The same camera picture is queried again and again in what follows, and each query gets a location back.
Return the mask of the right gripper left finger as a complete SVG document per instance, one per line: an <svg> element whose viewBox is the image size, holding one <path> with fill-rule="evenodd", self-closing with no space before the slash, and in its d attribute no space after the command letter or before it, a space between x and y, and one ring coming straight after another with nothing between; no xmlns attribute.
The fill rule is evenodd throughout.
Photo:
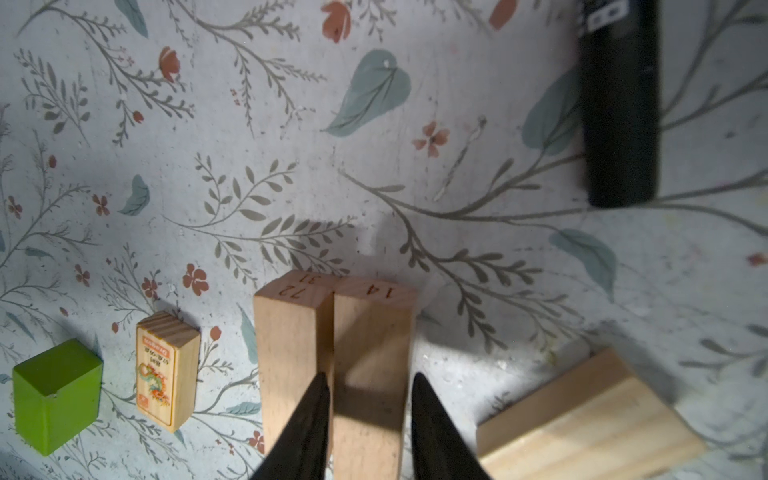
<svg viewBox="0 0 768 480"><path fill-rule="evenodd" d="M320 372L251 480L323 480L328 460L330 403L327 376Z"/></svg>

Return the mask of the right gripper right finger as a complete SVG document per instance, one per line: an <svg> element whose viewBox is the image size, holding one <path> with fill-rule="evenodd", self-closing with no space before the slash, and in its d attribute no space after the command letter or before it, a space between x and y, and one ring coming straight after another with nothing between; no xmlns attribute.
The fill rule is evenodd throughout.
<svg viewBox="0 0 768 480"><path fill-rule="evenodd" d="M416 479L490 480L421 372L411 392L411 443Z"/></svg>

